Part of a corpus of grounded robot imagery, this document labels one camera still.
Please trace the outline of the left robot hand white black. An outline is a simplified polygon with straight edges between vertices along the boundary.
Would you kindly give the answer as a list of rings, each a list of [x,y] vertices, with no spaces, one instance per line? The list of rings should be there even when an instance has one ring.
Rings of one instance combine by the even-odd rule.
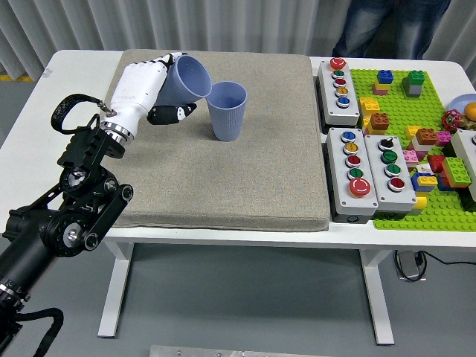
[[[138,122],[143,118],[152,125],[170,125],[188,117],[196,109],[195,103],[156,103],[167,76],[172,74],[171,67],[182,55],[182,52],[172,52],[154,60],[126,66],[112,95],[113,113],[102,119],[102,129],[129,140],[137,134]]]

